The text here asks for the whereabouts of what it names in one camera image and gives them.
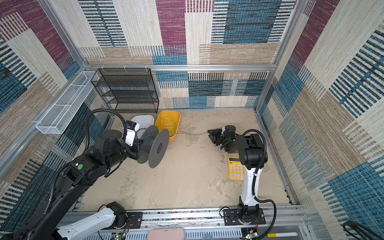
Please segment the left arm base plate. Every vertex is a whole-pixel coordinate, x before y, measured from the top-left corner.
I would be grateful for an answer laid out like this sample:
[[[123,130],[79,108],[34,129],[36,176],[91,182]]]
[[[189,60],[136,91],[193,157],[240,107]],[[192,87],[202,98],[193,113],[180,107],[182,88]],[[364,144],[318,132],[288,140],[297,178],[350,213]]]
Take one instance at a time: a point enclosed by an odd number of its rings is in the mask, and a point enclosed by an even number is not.
[[[119,214],[110,227],[103,230],[139,229],[142,224],[143,212],[127,212]]]

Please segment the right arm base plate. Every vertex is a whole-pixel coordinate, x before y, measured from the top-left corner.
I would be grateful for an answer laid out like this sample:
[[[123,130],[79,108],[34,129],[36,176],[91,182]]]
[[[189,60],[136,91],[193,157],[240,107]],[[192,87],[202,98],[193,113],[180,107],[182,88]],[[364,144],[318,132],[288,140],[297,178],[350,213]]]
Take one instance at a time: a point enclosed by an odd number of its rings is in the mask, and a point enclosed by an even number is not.
[[[235,209],[224,209],[222,215],[226,226],[266,224],[265,214],[261,208],[257,213],[242,214],[241,217]]]

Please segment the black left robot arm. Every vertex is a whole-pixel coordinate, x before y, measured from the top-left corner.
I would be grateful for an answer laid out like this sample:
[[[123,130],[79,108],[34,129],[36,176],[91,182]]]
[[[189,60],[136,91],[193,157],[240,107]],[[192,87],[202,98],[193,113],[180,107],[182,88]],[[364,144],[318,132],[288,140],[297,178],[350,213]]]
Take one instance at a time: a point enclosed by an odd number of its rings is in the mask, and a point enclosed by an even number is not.
[[[95,113],[107,112],[123,123],[123,132],[106,130],[90,146],[90,118]],[[63,240],[57,225],[75,201],[100,177],[109,177],[127,158],[139,158],[140,140],[126,144],[127,123],[122,115],[110,109],[92,110],[85,118],[86,147],[84,152],[55,173],[48,199],[16,232],[5,234],[3,240]]]

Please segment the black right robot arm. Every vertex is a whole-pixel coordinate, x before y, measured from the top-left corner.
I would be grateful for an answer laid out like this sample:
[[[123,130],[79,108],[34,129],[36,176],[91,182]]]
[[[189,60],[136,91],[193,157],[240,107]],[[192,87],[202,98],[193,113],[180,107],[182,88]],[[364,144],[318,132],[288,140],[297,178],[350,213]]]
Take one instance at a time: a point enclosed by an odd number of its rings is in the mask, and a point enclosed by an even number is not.
[[[243,134],[236,133],[236,127],[227,125],[222,129],[208,130],[213,144],[227,153],[238,153],[238,158],[230,158],[229,162],[240,163],[229,166],[230,179],[242,180],[243,190],[235,209],[222,207],[219,215],[226,226],[265,224],[263,209],[260,204],[270,203],[273,206],[273,220],[276,221],[277,206],[273,200],[259,198],[261,173],[268,161],[266,138],[256,129],[246,130]]]

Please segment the grey perforated cable spool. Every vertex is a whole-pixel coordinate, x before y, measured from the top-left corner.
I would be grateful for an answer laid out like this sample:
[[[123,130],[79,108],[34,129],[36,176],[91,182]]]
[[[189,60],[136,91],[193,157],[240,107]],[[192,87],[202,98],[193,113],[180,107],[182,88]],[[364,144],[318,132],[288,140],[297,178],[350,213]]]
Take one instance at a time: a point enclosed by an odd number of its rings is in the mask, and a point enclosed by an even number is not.
[[[170,141],[168,129],[159,131],[155,125],[149,126],[142,135],[142,145],[139,149],[139,164],[149,163],[150,168],[156,168],[162,161]]]

